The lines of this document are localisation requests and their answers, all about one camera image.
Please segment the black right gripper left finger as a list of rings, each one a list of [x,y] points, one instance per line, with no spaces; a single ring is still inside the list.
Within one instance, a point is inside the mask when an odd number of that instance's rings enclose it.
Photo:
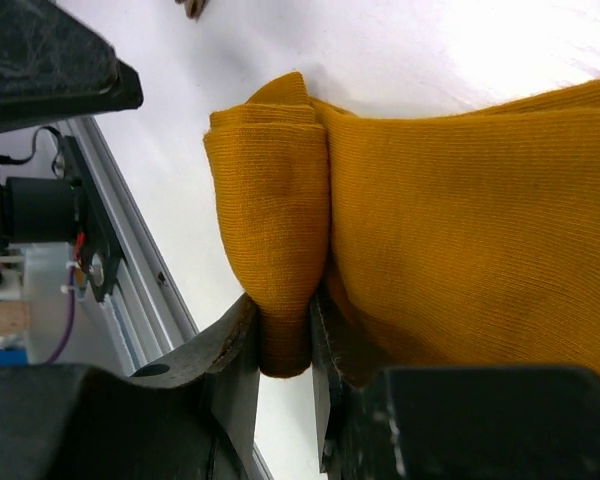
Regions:
[[[0,479],[253,479],[258,311],[120,377],[82,364],[0,367]]]

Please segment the mustard yellow striped sock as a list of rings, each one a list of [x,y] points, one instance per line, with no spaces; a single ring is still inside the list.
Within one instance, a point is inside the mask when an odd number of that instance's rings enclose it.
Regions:
[[[411,365],[600,374],[600,79],[466,114],[356,116],[292,72],[214,112],[222,242],[259,364],[310,364],[309,301]]]

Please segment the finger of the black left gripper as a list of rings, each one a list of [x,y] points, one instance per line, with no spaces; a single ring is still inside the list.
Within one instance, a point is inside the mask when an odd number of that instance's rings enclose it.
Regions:
[[[0,133],[134,110],[137,72],[51,1],[0,1]]]

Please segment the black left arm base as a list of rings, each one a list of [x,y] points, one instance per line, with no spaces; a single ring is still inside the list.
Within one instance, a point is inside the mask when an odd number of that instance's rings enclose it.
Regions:
[[[77,269],[101,302],[112,292],[123,259],[112,221],[77,139],[52,126],[36,132],[55,139],[53,176],[0,180],[0,252],[15,244],[69,243],[77,248]],[[0,155],[0,168],[32,159]]]

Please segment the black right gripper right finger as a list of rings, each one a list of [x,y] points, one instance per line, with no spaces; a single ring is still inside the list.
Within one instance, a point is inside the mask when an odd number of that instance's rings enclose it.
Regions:
[[[600,479],[600,376],[573,365],[414,367],[310,304],[331,479]]]

